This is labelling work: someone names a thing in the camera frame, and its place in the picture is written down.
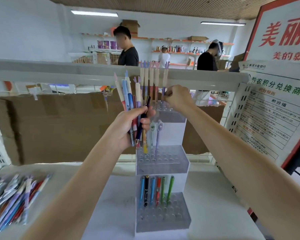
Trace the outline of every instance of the tiered pen display stand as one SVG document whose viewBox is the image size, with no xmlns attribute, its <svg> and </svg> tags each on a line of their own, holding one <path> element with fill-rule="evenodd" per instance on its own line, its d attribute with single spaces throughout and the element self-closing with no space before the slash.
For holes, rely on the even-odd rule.
<svg viewBox="0 0 300 240">
<path fill-rule="evenodd" d="M 191 223 L 183 196 L 190 165 L 182 147 L 186 118 L 170 109 L 166 103 L 158 102 L 155 109 L 156 115 L 152 121 L 155 122 L 156 128 L 159 120 L 164 124 L 162 131 L 159 132 L 159 146 L 156 150 L 156 140 L 153 139 L 153 146 L 148 147 L 148 154 L 143 153 L 142 147 L 136 151 L 136 235 L 167 230 L 187 231 Z M 157 129 L 153 133 L 153 138 L 156 138 L 156 135 Z M 140 199 L 143 176 L 149 176 L 146 206 L 144 192 Z M 172 176 L 174 176 L 174 183 L 170 199 L 167 201 Z M 161 183 L 157 202 L 157 182 L 158 178 L 162 177 L 165 177 L 164 197 L 162 199 Z M 151 199 L 152 178 L 155 178 L 153 199 Z"/>
</svg>

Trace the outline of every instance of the wooden slat ceiling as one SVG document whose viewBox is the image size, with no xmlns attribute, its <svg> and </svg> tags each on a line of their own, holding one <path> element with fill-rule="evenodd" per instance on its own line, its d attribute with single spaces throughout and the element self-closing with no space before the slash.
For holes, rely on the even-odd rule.
<svg viewBox="0 0 300 240">
<path fill-rule="evenodd" d="M 255 19 L 274 0 L 51 0 L 66 6 L 149 12 L 216 19 Z"/>
</svg>

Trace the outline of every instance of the forearm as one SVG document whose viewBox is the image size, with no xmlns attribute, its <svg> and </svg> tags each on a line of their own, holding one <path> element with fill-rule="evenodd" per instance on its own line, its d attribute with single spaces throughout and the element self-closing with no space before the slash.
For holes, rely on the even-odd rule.
<svg viewBox="0 0 300 240">
<path fill-rule="evenodd" d="M 60 195 L 27 230 L 23 240 L 81 239 L 121 154 L 111 145 L 110 138 L 100 139 Z"/>
<path fill-rule="evenodd" d="M 273 237 L 300 237 L 300 186 L 267 157 L 230 133 L 198 107 L 184 109 L 183 114 L 196 129 L 226 177 Z"/>
</svg>

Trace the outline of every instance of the sign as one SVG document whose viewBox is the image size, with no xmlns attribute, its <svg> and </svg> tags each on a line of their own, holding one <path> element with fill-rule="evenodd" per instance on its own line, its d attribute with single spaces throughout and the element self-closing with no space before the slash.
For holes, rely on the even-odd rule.
<svg viewBox="0 0 300 240">
<path fill-rule="evenodd" d="M 300 140 L 300 64 L 248 60 L 250 95 L 235 134 L 281 166 Z"/>
<path fill-rule="evenodd" d="M 244 60 L 300 63 L 300 0 L 276 0 L 261 7 Z"/>
</svg>

